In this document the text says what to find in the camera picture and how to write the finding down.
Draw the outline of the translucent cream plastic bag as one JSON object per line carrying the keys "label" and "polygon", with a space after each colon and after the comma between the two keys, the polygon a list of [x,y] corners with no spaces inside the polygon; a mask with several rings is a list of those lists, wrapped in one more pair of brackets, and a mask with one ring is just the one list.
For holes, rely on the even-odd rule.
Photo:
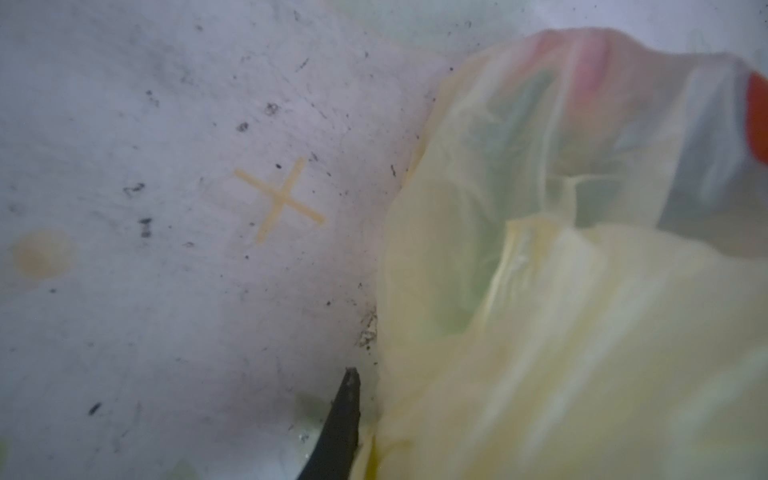
{"label": "translucent cream plastic bag", "polygon": [[386,218],[353,478],[766,477],[752,72],[578,28],[444,81]]}

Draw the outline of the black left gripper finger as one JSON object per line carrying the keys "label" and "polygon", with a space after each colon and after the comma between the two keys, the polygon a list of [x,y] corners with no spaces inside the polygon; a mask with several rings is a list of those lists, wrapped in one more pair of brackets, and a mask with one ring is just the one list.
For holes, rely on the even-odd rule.
{"label": "black left gripper finger", "polygon": [[356,368],[347,368],[298,480],[349,478],[359,440],[360,394],[360,375]]}

